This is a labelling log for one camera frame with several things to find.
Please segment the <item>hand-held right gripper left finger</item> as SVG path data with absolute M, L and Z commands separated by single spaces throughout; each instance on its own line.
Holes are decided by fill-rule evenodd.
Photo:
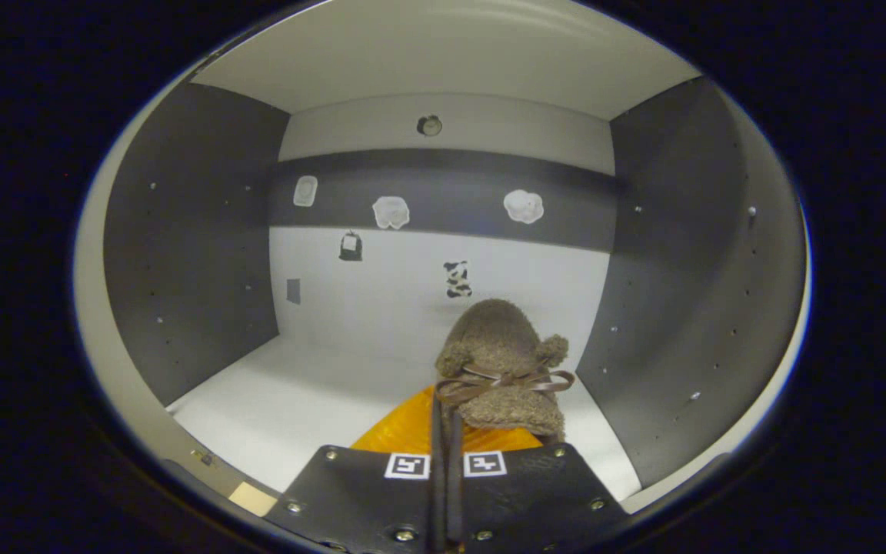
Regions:
M 354 448 L 320 446 L 267 522 L 345 554 L 443 554 L 444 448 L 431 389 Z

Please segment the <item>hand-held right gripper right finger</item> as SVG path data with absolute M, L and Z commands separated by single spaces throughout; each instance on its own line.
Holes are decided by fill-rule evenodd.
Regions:
M 461 465 L 460 554 L 586 554 L 630 518 L 570 444 L 468 452 Z

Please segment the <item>white shoe cabinet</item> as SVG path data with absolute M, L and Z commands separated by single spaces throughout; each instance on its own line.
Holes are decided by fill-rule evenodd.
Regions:
M 89 374 L 158 476 L 271 541 L 320 446 L 436 381 L 460 315 L 569 342 L 565 439 L 618 544 L 751 455 L 813 297 L 774 146 L 701 67 L 583 0 L 312 0 L 175 77 L 89 189 Z

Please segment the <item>brown fuzzy shoe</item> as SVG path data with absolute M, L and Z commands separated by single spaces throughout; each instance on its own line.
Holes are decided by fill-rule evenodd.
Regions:
M 565 439 L 557 395 L 576 382 L 563 368 L 569 342 L 542 338 L 531 320 L 506 299 L 482 299 L 454 323 L 434 362 L 430 401 L 430 455 L 442 463 L 434 480 L 433 543 L 457 554 L 463 532 L 457 475 L 471 432 L 520 430 L 540 446 Z

